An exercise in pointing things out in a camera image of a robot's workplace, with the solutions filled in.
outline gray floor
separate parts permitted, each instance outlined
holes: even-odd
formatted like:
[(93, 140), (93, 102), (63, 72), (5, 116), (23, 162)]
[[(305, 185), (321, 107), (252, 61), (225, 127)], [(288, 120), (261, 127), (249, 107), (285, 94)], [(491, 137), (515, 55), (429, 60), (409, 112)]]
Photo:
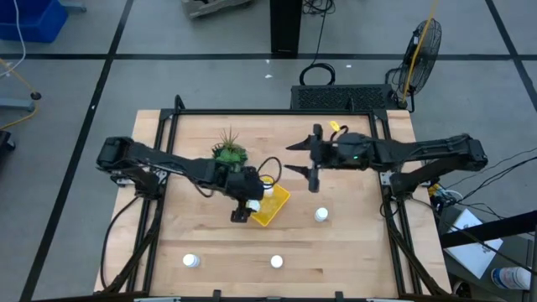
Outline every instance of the gray floor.
[[(105, 54), (126, 0), (86, 1), (87, 13), (73, 13), (58, 39), (28, 44), (29, 53)], [(120, 54), (268, 53), (268, 0), (190, 21), (177, 0), (135, 0), (121, 39)], [(339, 0), (326, 19), (322, 53), (402, 54), (415, 26), (427, 18), (432, 1)], [(537, 4), (496, 2), (520, 54), (537, 54)], [(442, 54), (507, 55), (484, 1), (441, 1)], [(321, 18), (304, 16), (300, 52), (314, 53)], [(0, 41), (0, 54), (19, 53), (17, 42)], [(329, 60), (337, 84), (377, 84), (395, 60)], [(287, 108), (292, 85), (309, 60), (115, 60), (65, 204), (58, 231), (34, 298), (90, 294), (96, 280), (102, 237), (117, 188), (95, 169), (107, 136), (129, 135), (136, 111), (171, 107), (182, 95), (188, 108)], [(19, 72), (44, 98), (35, 118), (10, 129), (18, 148), (0, 169), (0, 292), (18, 299), (73, 152), (88, 104), (101, 73), (101, 60), (26, 60)], [(537, 62), (525, 61), (537, 81)], [(323, 71), (306, 77), (327, 82)], [(2, 96), (27, 98), (13, 77), (0, 78)], [(416, 97), (412, 120), (418, 139), (470, 133), (482, 141), (491, 163), (537, 147), (537, 112), (510, 60), (438, 61)], [(0, 122), (23, 112), (0, 112)], [(468, 180), (466, 193), (486, 177), (528, 156)], [(532, 187), (535, 162), (475, 194), (499, 215), (537, 209)], [(467, 174), (447, 176), (449, 185)]]

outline yellow tag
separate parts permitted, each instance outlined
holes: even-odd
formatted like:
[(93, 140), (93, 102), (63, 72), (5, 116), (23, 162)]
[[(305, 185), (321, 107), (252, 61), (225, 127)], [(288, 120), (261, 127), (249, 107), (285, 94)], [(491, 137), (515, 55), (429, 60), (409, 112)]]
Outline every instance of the yellow tag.
[(341, 128), (339, 128), (339, 124), (336, 121), (330, 121), (330, 126), (332, 126), (332, 129), (334, 129), (334, 131), (336, 132), (341, 130)]

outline floor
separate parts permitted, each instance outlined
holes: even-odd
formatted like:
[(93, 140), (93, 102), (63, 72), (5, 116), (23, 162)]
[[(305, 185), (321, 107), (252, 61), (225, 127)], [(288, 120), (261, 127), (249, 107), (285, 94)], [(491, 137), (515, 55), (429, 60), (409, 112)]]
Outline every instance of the floor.
[[(321, 43), (336, 83), (381, 83), (431, 4), (336, 1)], [(51, 213), (57, 217), (62, 209), (48, 255), (45, 248), (38, 256), (46, 256), (39, 281), (30, 280), (27, 294), (34, 289), (34, 299), (45, 299), (92, 292), (117, 192), (95, 169), (95, 158), (105, 137), (130, 134), (137, 110), (171, 107), (175, 94), (188, 108), (287, 108), (290, 87), (310, 63), (269, 54), (269, 0), (197, 20), (186, 18), (177, 0), (87, 0), (86, 6), (86, 13), (70, 12), (54, 43), (28, 43), (30, 55), (18, 68), (44, 97), (33, 119), (10, 129), (18, 148), (0, 169), (0, 292), (6, 301), (21, 297)], [(443, 29), (441, 56), (412, 115), (418, 139), (470, 133), (492, 164), (537, 147), (535, 9), (532, 0), (441, 1), (435, 15)], [(319, 16), (302, 18), (301, 54), (315, 53), (320, 26)], [(18, 42), (0, 41), (0, 57), (15, 61), (20, 52)], [(328, 79), (313, 70), (306, 82)], [(28, 98), (12, 76), (0, 78), (0, 92)], [(0, 122), (24, 114), (0, 112)], [(467, 193), (532, 155), (454, 189)], [(501, 216), (536, 210), (536, 168), (530, 162), (468, 201)], [(467, 175), (453, 173), (442, 183)]]

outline black metal frame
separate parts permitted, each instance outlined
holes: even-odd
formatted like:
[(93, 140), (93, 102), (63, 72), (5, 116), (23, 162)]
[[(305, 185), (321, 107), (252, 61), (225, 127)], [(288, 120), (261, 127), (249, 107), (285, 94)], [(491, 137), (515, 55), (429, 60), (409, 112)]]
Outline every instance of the black metal frame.
[[(178, 127), (178, 121), (180, 115), (342, 115), (342, 116), (361, 116), (361, 117), (367, 117), (369, 121), (369, 127), (371, 128), (371, 136), (373, 138), (378, 138), (378, 130), (376, 121), (380, 120), (382, 127), (383, 127), (383, 135), (385, 138), (390, 139), (391, 138), (391, 132), (389, 130), (388, 125), (388, 115), (385, 110), (374, 110), (374, 111), (357, 111), (357, 112), (350, 112), (350, 111), (344, 111), (344, 110), (293, 110), (293, 109), (269, 109), (269, 110), (256, 110), (256, 109), (185, 109), (185, 106), (183, 105), (183, 102), (177, 96), (175, 98), (175, 108), (173, 109), (162, 109), (160, 111), (159, 116), (159, 125), (157, 126), (157, 134), (155, 138), (154, 147), (160, 149), (163, 141), (164, 136), (164, 125), (168, 121), (168, 119), (171, 118), (171, 125), (170, 125), (170, 131), (169, 131), (169, 137), (168, 137), (168, 144), (167, 144), (167, 153), (172, 153), (174, 142), (175, 142), (175, 134)], [(164, 199), (165, 196), (157, 200), (157, 207), (162, 209), (164, 207)], [(148, 218), (149, 218), (149, 207), (150, 207), (150, 200), (144, 200), (140, 221), (138, 224), (138, 230), (137, 230), (137, 236), (136, 236), (136, 242), (134, 248), (139, 247), (140, 242), (143, 239), (144, 230), (148, 224)], [(386, 217), (393, 216), (393, 212), (391, 209), (391, 206), (389, 205), (389, 202), (384, 202), (384, 213)], [(401, 226), (401, 232), (404, 236), (404, 239), (406, 243), (409, 245), (409, 247), (413, 250), (412, 247), (412, 239), (410, 235), (410, 228), (409, 228), (409, 221), (408, 217), (406, 216), (406, 209), (404, 207), (404, 203), (399, 205), (399, 222)], [(144, 273), (143, 278), (143, 287), (142, 291), (144, 293), (149, 293), (151, 289), (151, 280), (153, 275), (153, 269), (154, 269), (154, 261), (156, 256), (156, 248), (158, 243), (159, 237), (158, 235), (155, 237), (154, 241), (152, 242), (150, 248), (149, 248), (149, 255), (147, 259), (147, 266)], [(403, 269), (401, 266), (401, 259), (399, 256), (399, 248), (395, 241), (392, 238), (389, 238), (389, 246), (390, 246), (390, 252), (392, 256), (392, 261), (394, 265), (394, 275), (395, 275), (395, 283), (398, 291), (398, 295), (402, 296), (406, 294), (406, 290), (404, 287), (404, 276), (403, 276)], [(418, 277), (418, 274), (410, 268), (410, 276), (412, 281), (412, 286), (415, 294), (422, 294), (421, 291), (421, 285), (420, 285), (420, 279)], [(128, 285), (126, 290), (128, 292), (133, 292), (135, 285), (136, 285), (136, 277), (138, 274), (138, 270), (134, 269), (129, 276), (128, 279)], [(213, 301), (213, 297), (181, 297), (182, 301), (185, 300), (211, 300)], [(232, 299), (233, 301), (239, 301), (243, 299)], [(258, 300), (258, 298), (245, 298), (246, 300)], [(285, 298), (285, 300), (293, 300), (293, 301), (305, 301), (310, 299), (290, 299)], [(364, 299), (344, 299), (345, 301), (364, 301)], [(315, 301), (333, 301), (333, 299), (315, 299)]]

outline fan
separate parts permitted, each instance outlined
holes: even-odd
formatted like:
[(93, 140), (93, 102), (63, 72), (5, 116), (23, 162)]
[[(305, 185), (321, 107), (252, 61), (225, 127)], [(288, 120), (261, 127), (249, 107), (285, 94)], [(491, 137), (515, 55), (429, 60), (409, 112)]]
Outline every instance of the fan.
[[(435, 66), (436, 56), (438, 55), (442, 38), (442, 27), (440, 23), (433, 18), (428, 21), (426, 20), (420, 23), (418, 28), (412, 33), (412, 38), (410, 39), (401, 65), (398, 68), (388, 70), (384, 78), (385, 84), (388, 84), (388, 78), (393, 74), (392, 84), (397, 85), (397, 90), (392, 96), (396, 99), (399, 107), (406, 108), (406, 97), (410, 96), (410, 100), (412, 101), (412, 110), (410, 112), (414, 112), (415, 110), (414, 95), (421, 91)], [(415, 56), (414, 68), (412, 68), (412, 61), (416, 51), (418, 51), (418, 54)], [(394, 78), (397, 73), (399, 73), (399, 82), (395, 83)]]

